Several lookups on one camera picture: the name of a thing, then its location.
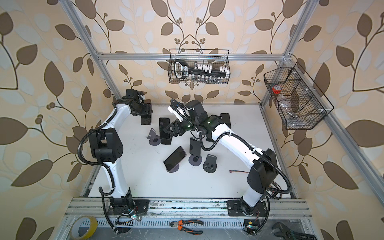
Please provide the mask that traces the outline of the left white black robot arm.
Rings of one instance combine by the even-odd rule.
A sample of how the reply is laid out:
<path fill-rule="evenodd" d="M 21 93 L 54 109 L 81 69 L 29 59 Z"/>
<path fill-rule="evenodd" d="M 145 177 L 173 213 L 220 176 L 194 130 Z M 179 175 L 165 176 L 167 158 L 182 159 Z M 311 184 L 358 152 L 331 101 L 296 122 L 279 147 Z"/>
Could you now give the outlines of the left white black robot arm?
<path fill-rule="evenodd" d="M 118 131 L 129 115 L 151 116 L 152 105 L 145 103 L 142 91 L 128 89 L 125 96 L 113 102 L 114 110 L 109 118 L 100 126 L 90 130 L 83 136 L 77 147 L 79 160 L 86 165 L 100 166 L 109 178 L 109 191 L 98 188 L 102 197 L 104 216 L 115 234 L 121 232 L 108 216 L 108 207 L 105 200 L 110 200 L 110 207 L 120 208 L 121 215 L 136 219 L 138 211 L 134 203 L 130 187 L 125 180 L 122 170 L 124 146 Z"/>

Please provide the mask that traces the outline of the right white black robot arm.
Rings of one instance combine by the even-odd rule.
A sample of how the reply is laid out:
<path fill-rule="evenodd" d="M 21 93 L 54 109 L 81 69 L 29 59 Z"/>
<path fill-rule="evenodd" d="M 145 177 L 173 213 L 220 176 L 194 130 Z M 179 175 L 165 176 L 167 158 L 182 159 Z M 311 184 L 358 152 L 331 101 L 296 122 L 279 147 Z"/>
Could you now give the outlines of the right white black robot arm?
<path fill-rule="evenodd" d="M 273 150 L 260 149 L 234 133 L 223 120 L 215 115 L 209 116 L 201 102 L 193 100 L 186 104 L 171 99 L 168 108 L 177 119 L 169 126 L 169 133 L 175 137 L 186 131 L 196 131 L 202 150 L 209 152 L 218 144 L 224 146 L 238 157 L 249 169 L 247 188 L 240 198 L 240 211 L 252 217 L 262 201 L 267 201 L 266 214 L 270 214 L 271 192 L 290 194 L 292 184 L 288 176 L 278 167 Z"/>

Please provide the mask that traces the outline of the purple edged phone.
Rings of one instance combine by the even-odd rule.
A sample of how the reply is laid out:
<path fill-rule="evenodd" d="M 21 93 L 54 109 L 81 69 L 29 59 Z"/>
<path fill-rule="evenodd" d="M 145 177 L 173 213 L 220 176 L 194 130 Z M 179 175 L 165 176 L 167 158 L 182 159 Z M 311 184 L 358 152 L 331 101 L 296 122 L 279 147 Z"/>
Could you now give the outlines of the purple edged phone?
<path fill-rule="evenodd" d="M 141 115 L 141 125 L 147 126 L 152 124 L 152 104 L 144 104 L 145 112 Z"/>

